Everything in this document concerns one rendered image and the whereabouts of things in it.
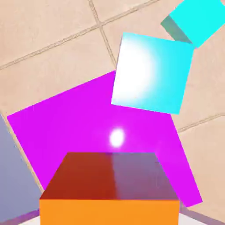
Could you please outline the small cyan cube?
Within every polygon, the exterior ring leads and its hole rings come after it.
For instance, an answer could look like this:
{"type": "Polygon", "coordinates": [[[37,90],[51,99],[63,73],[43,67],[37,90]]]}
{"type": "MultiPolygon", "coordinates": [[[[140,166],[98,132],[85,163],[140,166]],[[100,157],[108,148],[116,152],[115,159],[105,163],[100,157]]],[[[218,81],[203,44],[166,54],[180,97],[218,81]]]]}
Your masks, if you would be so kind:
{"type": "Polygon", "coordinates": [[[175,41],[200,47],[225,24],[221,0],[183,0],[161,25],[175,41]]]}
{"type": "Polygon", "coordinates": [[[124,32],[111,103],[178,115],[193,53],[190,43],[124,32]]]}

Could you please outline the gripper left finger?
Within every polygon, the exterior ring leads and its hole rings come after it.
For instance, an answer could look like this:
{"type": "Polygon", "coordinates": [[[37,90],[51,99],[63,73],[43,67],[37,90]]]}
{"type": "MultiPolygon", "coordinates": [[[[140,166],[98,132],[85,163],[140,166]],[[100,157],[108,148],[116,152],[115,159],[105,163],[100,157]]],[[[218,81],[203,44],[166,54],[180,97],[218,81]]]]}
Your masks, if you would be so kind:
{"type": "Polygon", "coordinates": [[[3,225],[40,225],[39,210],[31,211],[27,214],[9,219],[3,222],[3,225]]]}

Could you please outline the large grey-blue box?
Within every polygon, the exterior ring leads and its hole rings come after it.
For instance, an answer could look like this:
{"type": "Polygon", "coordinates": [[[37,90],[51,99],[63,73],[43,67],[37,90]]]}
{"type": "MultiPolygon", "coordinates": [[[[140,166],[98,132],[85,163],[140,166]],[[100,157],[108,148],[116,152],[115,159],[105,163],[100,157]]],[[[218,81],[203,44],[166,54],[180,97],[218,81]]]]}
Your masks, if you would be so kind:
{"type": "Polygon", "coordinates": [[[0,222],[39,209],[41,191],[0,115],[0,222]]]}

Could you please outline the large magenta box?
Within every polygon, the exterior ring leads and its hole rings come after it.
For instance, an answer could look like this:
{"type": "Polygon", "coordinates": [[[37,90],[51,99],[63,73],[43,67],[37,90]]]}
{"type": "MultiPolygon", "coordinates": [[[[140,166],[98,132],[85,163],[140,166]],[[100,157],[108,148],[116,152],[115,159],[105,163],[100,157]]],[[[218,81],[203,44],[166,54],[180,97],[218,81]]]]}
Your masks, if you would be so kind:
{"type": "Polygon", "coordinates": [[[170,114],[111,104],[115,72],[7,117],[46,188],[67,152],[154,152],[182,203],[202,202],[170,114]]]}

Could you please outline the small orange cube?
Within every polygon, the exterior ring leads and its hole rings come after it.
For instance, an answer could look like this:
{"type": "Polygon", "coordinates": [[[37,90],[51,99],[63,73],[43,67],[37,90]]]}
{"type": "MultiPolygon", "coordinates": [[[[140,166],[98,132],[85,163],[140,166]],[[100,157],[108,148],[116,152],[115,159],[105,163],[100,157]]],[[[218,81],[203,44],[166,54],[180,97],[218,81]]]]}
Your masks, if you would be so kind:
{"type": "Polygon", "coordinates": [[[40,225],[178,225],[154,153],[69,152],[40,197],[40,225]]]}

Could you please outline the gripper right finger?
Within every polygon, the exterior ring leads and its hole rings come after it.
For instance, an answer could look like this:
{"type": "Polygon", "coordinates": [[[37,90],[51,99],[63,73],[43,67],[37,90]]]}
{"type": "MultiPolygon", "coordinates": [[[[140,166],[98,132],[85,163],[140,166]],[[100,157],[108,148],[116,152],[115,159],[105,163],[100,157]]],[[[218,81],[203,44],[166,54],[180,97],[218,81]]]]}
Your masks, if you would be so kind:
{"type": "Polygon", "coordinates": [[[180,206],[179,225],[225,225],[225,223],[180,206]]]}

